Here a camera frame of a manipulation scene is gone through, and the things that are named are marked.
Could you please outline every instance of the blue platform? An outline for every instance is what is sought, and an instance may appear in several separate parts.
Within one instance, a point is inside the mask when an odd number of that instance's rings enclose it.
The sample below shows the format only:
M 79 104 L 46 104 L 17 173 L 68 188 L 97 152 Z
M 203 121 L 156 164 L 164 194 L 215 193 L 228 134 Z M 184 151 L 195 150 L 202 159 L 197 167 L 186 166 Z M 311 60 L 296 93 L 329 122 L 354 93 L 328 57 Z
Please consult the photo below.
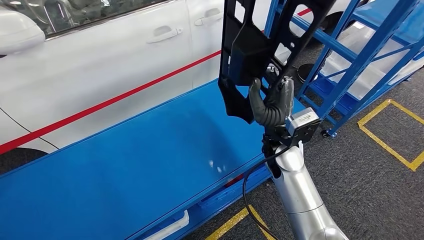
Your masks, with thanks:
M 0 239 L 135 239 L 190 207 L 193 228 L 262 159 L 262 133 L 226 115 L 213 81 L 0 176 Z

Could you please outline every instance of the car tire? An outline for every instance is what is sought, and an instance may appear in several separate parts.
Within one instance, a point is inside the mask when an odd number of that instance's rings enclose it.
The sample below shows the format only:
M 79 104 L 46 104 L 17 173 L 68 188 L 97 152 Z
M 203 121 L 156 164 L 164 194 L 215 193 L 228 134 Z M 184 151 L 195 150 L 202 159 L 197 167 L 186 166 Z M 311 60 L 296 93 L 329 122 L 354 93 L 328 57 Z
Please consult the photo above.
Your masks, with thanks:
M 0 175 L 47 155 L 46 152 L 17 147 L 0 154 Z

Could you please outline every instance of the door seam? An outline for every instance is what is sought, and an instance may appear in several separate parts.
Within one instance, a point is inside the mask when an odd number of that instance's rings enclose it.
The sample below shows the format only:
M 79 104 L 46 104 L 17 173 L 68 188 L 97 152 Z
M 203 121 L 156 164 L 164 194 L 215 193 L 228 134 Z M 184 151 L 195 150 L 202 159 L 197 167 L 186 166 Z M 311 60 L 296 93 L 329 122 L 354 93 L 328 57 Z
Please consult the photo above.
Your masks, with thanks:
M 26 131 L 28 131 L 29 133 L 32 133 L 32 131 L 30 131 L 29 129 L 27 129 L 26 127 L 24 127 L 22 124 L 20 124 L 18 121 L 16 121 L 13 117 L 11 117 L 5 110 L 3 110 L 3 108 L 1 108 L 0 107 L 0 110 L 4 113 L 4 114 L 6 114 L 6 116 L 8 116 L 12 121 L 14 121 L 17 125 L 19 125 L 21 128 L 23 128 L 23 129 L 25 129 Z M 42 141 L 44 141 L 44 142 L 46 142 L 46 143 L 48 143 L 48 144 L 50 144 L 51 146 L 53 146 L 55 149 L 57 149 L 57 150 L 59 150 L 59 148 L 57 147 L 57 146 L 55 146 L 53 143 L 51 143 L 51 142 L 49 142 L 49 141 L 47 141 L 47 140 L 45 140 L 44 138 L 42 138 L 42 137 L 38 137 L 39 139 L 41 139 Z

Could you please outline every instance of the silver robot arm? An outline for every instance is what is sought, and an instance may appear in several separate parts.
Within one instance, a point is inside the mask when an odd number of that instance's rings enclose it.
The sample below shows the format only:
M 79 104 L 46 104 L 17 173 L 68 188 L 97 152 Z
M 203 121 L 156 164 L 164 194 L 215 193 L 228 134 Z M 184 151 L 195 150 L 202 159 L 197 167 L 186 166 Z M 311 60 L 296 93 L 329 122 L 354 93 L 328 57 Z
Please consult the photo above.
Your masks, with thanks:
M 273 178 L 284 211 L 298 240 L 347 240 L 327 211 L 304 164 L 302 151 L 292 146 L 275 161 L 281 176 Z
M 249 98 L 255 120 L 265 127 L 262 151 L 270 159 L 266 164 L 294 236 L 298 240 L 347 240 L 305 166 L 303 143 L 312 138 L 321 120 L 310 107 L 292 114 L 291 77 L 283 77 L 279 86 L 265 105 L 256 80 L 249 89 Z

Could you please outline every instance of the car window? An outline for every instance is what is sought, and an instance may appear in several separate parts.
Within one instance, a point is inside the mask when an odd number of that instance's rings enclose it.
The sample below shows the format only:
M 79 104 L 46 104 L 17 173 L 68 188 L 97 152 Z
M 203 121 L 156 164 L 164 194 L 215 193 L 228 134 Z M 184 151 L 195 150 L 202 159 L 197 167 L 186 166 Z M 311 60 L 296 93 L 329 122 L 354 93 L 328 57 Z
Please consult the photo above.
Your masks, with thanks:
M 0 0 L 31 18 L 47 37 L 167 0 Z

